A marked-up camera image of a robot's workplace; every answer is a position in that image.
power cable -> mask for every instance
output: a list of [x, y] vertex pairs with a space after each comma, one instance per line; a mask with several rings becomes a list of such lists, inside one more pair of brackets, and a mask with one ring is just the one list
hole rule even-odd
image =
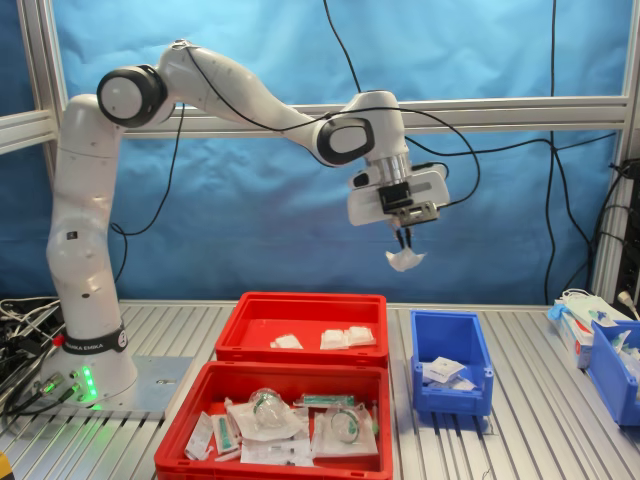
[[173, 180], [173, 169], [176, 165], [176, 157], [178, 156], [178, 145], [180, 144], [180, 134], [182, 133], [182, 123], [184, 122], [184, 110], [185, 110], [185, 104], [183, 103], [182, 112], [180, 113], [180, 123], [178, 123], [178, 133], [176, 135], [176, 143], [175, 143], [175, 146], [173, 147], [173, 158], [171, 159], [171, 168], [169, 169], [169, 181], [167, 182], [167, 189], [164, 192], [164, 196], [160, 201], [160, 205], [158, 205], [155, 215], [153, 216], [153, 218], [151, 219], [151, 221], [148, 223], [146, 227], [144, 227], [142, 230], [138, 230], [137, 232], [125, 232], [120, 225], [118, 225], [115, 222], [111, 222], [111, 225], [110, 225], [111, 230], [113, 230], [118, 235], [120, 235], [124, 240], [124, 254], [122, 256], [122, 263], [120, 265], [120, 270], [118, 271], [118, 274], [114, 279], [114, 283], [117, 283], [118, 280], [120, 280], [120, 276], [122, 275], [124, 266], [127, 263], [127, 253], [129, 250], [129, 243], [127, 241], [127, 237], [134, 237], [136, 235], [141, 235], [147, 230], [149, 230], [153, 226], [153, 224], [156, 223], [156, 220], [158, 219], [158, 216], [162, 211], [162, 207], [164, 206], [164, 202], [166, 202], [167, 197], [169, 196], [169, 192], [171, 191], [171, 181]]

white package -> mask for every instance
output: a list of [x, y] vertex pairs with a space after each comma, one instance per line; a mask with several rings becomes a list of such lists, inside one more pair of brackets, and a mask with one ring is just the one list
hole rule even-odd
[[591, 321], [594, 321], [603, 327], [615, 327], [616, 321], [631, 320], [595, 295], [570, 295], [563, 296], [563, 299], [573, 316], [586, 325], [591, 325]]
[[[640, 385], [640, 361], [633, 358], [631, 355], [625, 352], [620, 352], [620, 360], [624, 363], [624, 366], [627, 368], [628, 372], [635, 377], [636, 382]], [[638, 392], [636, 393], [636, 400], [640, 400], [640, 388], [638, 388]]]
[[206, 460], [213, 447], [209, 447], [213, 435], [213, 420], [205, 412], [200, 413], [193, 433], [184, 449], [184, 454], [191, 460]]
[[422, 370], [422, 376], [430, 378], [436, 382], [447, 383], [453, 379], [458, 372], [464, 370], [466, 367], [455, 360], [449, 360], [448, 358], [438, 357], [429, 367]]
[[631, 330], [626, 330], [622, 332], [620, 335], [618, 335], [616, 338], [611, 340], [611, 346], [616, 351], [616, 353], [619, 354], [622, 351], [622, 347], [624, 346], [624, 341], [627, 339], [630, 333], [631, 333]]
[[320, 350], [344, 350], [349, 340], [342, 330], [326, 330], [320, 339]]
[[233, 405], [227, 411], [240, 428], [243, 439], [268, 441], [293, 437], [304, 425], [293, 414], [288, 405], [284, 405], [281, 413], [281, 423], [278, 426], [268, 426], [259, 421], [259, 416], [254, 412], [255, 403], [241, 403]]
[[316, 413], [311, 451], [316, 458], [377, 455], [373, 421], [364, 405]]
[[299, 440], [272, 442], [243, 442], [241, 463], [257, 465], [291, 465], [313, 467], [313, 454], [309, 437]]
[[422, 364], [422, 383], [424, 385], [428, 385], [433, 382], [432, 379], [427, 377], [424, 372], [426, 372], [431, 367], [431, 362], [420, 362]]
[[468, 380], [460, 375], [452, 378], [447, 383], [431, 382], [429, 384], [431, 388], [449, 388], [451, 390], [462, 390], [470, 392], [474, 388], [478, 388], [471, 380]]
[[398, 253], [387, 252], [386, 255], [389, 265], [391, 265], [396, 272], [404, 272], [417, 266], [426, 253], [416, 255], [409, 247], [405, 247]]
[[237, 450], [238, 439], [233, 435], [229, 419], [226, 415], [211, 415], [213, 436], [216, 440], [218, 455]]
[[376, 339], [369, 327], [351, 327], [349, 330], [345, 330], [344, 333], [350, 347], [376, 344]]
[[309, 409], [292, 410], [303, 427], [293, 437], [266, 442], [245, 439], [242, 442], [241, 463], [260, 465], [295, 465], [313, 467], [309, 439]]
[[270, 345], [271, 348], [296, 348], [298, 350], [303, 349], [302, 345], [293, 334], [278, 337], [274, 342], [271, 342]]

green led light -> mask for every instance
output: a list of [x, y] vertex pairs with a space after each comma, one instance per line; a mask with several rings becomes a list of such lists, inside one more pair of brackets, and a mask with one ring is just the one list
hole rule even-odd
[[91, 398], [88, 398], [88, 401], [95, 400], [98, 396], [98, 390], [96, 390], [93, 377], [91, 376], [91, 369], [89, 367], [82, 367], [82, 373], [84, 373], [84, 379], [87, 382], [87, 387], [89, 387], [89, 393], [91, 394]]

box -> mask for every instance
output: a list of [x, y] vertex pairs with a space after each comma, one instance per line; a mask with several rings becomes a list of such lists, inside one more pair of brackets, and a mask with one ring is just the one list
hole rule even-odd
[[[245, 402], [252, 392], [269, 387], [288, 404], [303, 393], [353, 393], [369, 407], [380, 405], [378, 455], [315, 459], [316, 468], [252, 465], [240, 460], [216, 462], [217, 452], [207, 460], [192, 461], [184, 455], [200, 412], [224, 413], [224, 399]], [[313, 416], [310, 415], [313, 436]], [[389, 379], [386, 369], [337, 365], [282, 365], [250, 362], [210, 362], [204, 365], [155, 455], [159, 480], [338, 480], [393, 477]]]
[[593, 334], [568, 312], [562, 312], [558, 320], [552, 320], [564, 346], [567, 348], [577, 368], [589, 367]]
[[[375, 345], [320, 350], [325, 330], [369, 327]], [[303, 350], [271, 348], [286, 334]], [[325, 293], [245, 293], [216, 343], [218, 360], [243, 362], [362, 365], [386, 367], [387, 305], [379, 295]]]
[[[413, 405], [427, 412], [489, 415], [493, 394], [493, 367], [475, 313], [446, 313], [413, 310]], [[438, 357], [462, 363], [460, 374], [479, 390], [459, 391], [423, 385], [422, 363]]]
[[593, 349], [589, 375], [606, 405], [613, 420], [618, 425], [640, 425], [640, 402], [636, 400], [638, 382], [622, 363], [611, 346], [619, 334], [631, 330], [625, 343], [640, 347], [640, 323], [636, 321], [617, 322], [617, 327], [603, 328], [593, 322]]

red plastic crate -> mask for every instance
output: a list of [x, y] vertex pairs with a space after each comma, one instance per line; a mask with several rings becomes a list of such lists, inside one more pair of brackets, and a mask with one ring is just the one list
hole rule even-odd
[[[378, 455], [353, 458], [320, 458], [316, 468], [252, 465], [239, 459], [215, 462], [213, 451], [205, 461], [191, 461], [184, 449], [200, 412], [224, 413], [223, 401], [246, 402], [252, 392], [269, 387], [292, 404], [303, 393], [319, 395], [349, 393], [356, 402], [370, 408], [373, 400], [380, 406], [377, 438]], [[313, 436], [313, 412], [310, 429]], [[389, 480], [393, 477], [392, 438], [387, 370], [377, 367], [210, 362], [202, 367], [180, 411], [173, 420], [155, 455], [159, 480], [339, 480], [365, 478]]]
[[[375, 345], [320, 350], [325, 330], [351, 326], [371, 329]], [[303, 350], [271, 348], [286, 334]], [[386, 367], [387, 302], [380, 295], [328, 293], [245, 293], [216, 343], [218, 360], [314, 365]]]

